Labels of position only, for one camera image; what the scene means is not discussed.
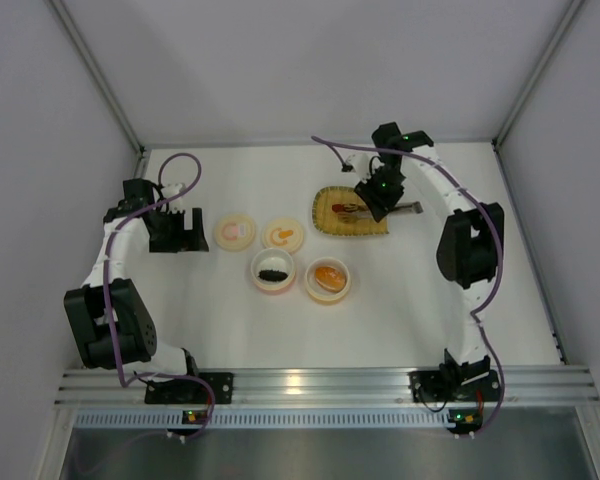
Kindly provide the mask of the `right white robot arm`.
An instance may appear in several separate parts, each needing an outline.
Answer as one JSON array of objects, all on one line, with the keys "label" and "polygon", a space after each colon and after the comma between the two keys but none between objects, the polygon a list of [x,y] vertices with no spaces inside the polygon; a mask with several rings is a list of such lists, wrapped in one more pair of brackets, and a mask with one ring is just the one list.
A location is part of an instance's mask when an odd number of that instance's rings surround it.
[{"label": "right white robot arm", "polygon": [[353,160],[360,180],[356,195],[376,222],[398,210],[411,181],[442,222],[435,261],[442,277],[459,290],[449,344],[432,373],[419,373],[414,396],[421,403],[473,400],[495,388],[502,395],[501,363],[480,314],[500,288],[505,215],[499,203],[476,199],[449,172],[424,131],[404,133],[394,122],[380,125],[372,144]]}]

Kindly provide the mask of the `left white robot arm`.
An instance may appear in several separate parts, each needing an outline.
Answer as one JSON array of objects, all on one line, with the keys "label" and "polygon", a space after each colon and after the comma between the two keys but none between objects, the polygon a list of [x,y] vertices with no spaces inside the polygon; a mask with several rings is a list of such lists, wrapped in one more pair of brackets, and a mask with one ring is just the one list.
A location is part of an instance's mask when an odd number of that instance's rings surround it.
[{"label": "left white robot arm", "polygon": [[107,210],[104,237],[93,268],[82,285],[66,292],[63,305],[84,367],[115,370],[122,386],[197,378],[193,355],[158,337],[132,272],[148,253],[206,252],[202,211],[191,211],[192,225],[177,201],[190,192],[183,184],[162,186],[126,180],[124,196]]}]

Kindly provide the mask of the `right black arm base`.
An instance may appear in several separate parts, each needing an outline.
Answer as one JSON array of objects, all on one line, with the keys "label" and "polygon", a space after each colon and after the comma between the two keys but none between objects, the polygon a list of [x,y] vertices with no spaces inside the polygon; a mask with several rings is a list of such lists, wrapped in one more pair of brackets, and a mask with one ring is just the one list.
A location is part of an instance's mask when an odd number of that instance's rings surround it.
[{"label": "right black arm base", "polygon": [[416,403],[496,402],[502,393],[498,372],[484,355],[476,362],[458,363],[445,350],[437,368],[419,369],[408,374]]}]

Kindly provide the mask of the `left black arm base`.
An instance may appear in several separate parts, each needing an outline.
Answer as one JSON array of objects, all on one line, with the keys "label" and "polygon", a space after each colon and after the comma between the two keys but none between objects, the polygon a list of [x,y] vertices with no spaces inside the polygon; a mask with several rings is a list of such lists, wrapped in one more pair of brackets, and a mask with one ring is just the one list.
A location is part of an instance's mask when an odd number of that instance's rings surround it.
[{"label": "left black arm base", "polygon": [[183,376],[146,380],[144,403],[148,405],[216,405],[232,403],[234,374],[201,372],[197,381]]}]

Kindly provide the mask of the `sesame bun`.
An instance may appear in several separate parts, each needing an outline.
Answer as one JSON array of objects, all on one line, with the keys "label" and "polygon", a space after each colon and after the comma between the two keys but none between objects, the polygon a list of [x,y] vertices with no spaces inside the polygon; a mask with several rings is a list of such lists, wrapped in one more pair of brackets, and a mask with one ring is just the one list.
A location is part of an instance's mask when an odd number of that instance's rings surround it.
[{"label": "sesame bun", "polygon": [[347,284],[347,276],[331,266],[320,266],[314,271],[315,282],[324,290],[338,293]]}]

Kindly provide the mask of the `black seaweed piece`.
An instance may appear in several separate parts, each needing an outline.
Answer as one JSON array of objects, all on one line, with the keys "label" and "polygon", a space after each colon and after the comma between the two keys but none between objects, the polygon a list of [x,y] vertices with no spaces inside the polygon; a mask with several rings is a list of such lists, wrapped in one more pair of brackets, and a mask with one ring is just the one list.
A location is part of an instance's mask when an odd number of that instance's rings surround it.
[{"label": "black seaweed piece", "polygon": [[285,271],[275,269],[263,269],[258,272],[258,278],[263,282],[279,283],[288,278]]}]

